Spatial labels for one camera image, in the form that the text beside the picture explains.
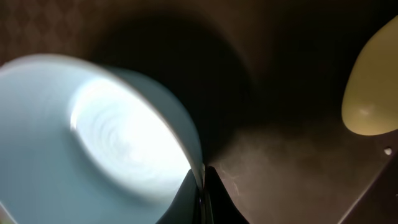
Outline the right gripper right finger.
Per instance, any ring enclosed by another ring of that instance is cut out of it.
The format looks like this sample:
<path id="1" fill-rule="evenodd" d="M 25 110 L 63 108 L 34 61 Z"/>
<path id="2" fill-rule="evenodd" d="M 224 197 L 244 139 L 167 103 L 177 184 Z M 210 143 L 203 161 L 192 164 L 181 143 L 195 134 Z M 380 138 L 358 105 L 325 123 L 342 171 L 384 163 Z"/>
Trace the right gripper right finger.
<path id="1" fill-rule="evenodd" d="M 234 205 L 216 169 L 205 169 L 204 181 L 206 223 L 210 224 L 248 224 Z"/>

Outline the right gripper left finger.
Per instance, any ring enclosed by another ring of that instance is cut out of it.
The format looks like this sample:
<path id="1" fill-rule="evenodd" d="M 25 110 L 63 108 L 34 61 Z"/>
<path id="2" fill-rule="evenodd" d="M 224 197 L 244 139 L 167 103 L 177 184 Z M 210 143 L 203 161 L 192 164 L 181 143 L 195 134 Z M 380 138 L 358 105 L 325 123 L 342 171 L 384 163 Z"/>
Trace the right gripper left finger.
<path id="1" fill-rule="evenodd" d="M 187 172 L 170 207 L 157 224 L 200 224 L 200 196 L 195 177 Z"/>

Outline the light blue rice bowl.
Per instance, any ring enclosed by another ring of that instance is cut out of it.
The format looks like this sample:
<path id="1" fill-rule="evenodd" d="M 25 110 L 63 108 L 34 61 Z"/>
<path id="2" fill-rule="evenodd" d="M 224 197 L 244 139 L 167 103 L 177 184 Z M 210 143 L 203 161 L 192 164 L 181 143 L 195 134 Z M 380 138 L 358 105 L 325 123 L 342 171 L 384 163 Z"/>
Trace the light blue rice bowl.
<path id="1" fill-rule="evenodd" d="M 180 100 L 141 73 L 34 54 L 1 67 L 2 223 L 157 223 L 203 158 Z"/>

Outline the yellow plastic spoon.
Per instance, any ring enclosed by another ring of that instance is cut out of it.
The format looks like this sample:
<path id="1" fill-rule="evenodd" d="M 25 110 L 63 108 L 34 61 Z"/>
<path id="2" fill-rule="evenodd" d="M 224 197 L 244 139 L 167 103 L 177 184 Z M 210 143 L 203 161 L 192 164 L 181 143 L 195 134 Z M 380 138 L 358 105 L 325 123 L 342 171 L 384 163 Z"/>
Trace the yellow plastic spoon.
<path id="1" fill-rule="evenodd" d="M 360 51 L 346 85 L 341 115 L 356 134 L 375 136 L 397 129 L 397 17 Z"/>

